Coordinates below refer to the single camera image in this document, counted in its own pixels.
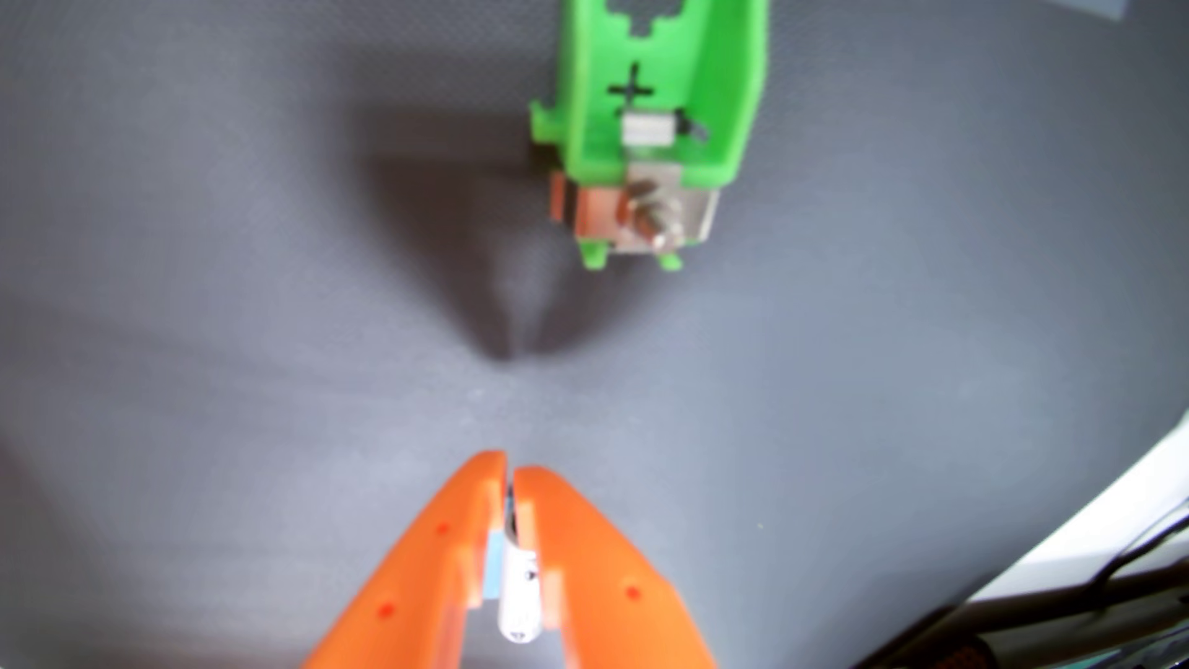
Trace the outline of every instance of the black cable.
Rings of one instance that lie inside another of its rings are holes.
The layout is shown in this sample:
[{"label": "black cable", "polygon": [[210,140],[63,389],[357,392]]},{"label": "black cable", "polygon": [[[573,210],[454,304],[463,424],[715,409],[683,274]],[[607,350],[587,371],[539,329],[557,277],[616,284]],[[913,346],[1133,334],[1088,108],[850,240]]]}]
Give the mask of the black cable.
[{"label": "black cable", "polygon": [[1135,547],[1134,549],[1131,550],[1125,549],[1122,553],[1111,558],[1111,562],[1106,563],[1106,566],[1102,569],[1100,569],[1097,574],[1094,575],[1094,579],[1090,579],[1090,582],[1086,586],[1084,594],[1096,593],[1120,569],[1131,564],[1132,562],[1135,562],[1137,560],[1144,557],[1145,555],[1152,553],[1153,550],[1159,548],[1160,544],[1169,541],[1171,537],[1181,534],[1187,528],[1189,528],[1189,515],[1185,515],[1185,517],[1182,518],[1181,520],[1177,520],[1172,525],[1169,525],[1168,528],[1160,530],[1151,539],[1147,539],[1146,542]]}]

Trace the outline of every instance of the plus sign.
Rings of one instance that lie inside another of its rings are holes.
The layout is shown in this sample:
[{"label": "plus sign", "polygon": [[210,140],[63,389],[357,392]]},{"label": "plus sign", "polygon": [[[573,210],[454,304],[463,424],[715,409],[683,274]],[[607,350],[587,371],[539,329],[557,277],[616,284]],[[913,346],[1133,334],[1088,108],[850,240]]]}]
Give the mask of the plus sign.
[{"label": "plus sign", "polygon": [[631,63],[631,75],[628,76],[627,86],[608,86],[606,91],[612,95],[623,95],[623,102],[625,107],[631,106],[631,101],[636,99],[636,95],[652,95],[654,90],[652,87],[640,84],[640,63]]}]

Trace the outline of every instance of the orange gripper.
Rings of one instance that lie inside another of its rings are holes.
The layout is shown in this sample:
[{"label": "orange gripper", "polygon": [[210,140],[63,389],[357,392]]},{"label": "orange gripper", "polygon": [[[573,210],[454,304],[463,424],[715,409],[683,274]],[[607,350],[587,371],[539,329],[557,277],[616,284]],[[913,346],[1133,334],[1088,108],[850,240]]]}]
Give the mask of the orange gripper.
[{"label": "orange gripper", "polygon": [[[487,532],[503,528],[507,457],[472,457],[434,496],[304,669],[457,669],[483,604]],[[536,551],[545,627],[570,669],[712,669],[681,598],[564,479],[512,474],[516,529]]]}]

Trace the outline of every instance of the green 3d-printed holder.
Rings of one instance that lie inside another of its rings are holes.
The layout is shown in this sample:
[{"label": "green 3d-printed holder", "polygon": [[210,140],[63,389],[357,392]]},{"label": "green 3d-printed holder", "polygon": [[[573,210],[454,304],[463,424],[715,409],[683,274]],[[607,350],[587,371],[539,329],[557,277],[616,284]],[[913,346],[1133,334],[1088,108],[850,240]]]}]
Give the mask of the green 3d-printed holder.
[{"label": "green 3d-printed holder", "polygon": [[566,0],[556,106],[533,102],[533,140],[556,144],[580,185],[619,184],[624,105],[679,111],[706,137],[681,134],[661,157],[682,165],[686,188],[730,183],[763,89],[768,0],[685,0],[647,37],[633,37],[630,25],[606,0]]}]

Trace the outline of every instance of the gray fabric surface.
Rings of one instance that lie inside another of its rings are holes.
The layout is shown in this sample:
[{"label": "gray fabric surface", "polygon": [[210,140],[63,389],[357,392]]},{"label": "gray fabric surface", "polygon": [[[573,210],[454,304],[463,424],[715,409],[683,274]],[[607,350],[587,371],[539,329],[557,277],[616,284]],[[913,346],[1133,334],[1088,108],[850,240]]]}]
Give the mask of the gray fabric surface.
[{"label": "gray fabric surface", "polygon": [[0,665],[294,665],[501,448],[723,667],[844,667],[1189,406],[1184,2],[778,0],[678,274],[546,223],[556,13],[0,0]]}]

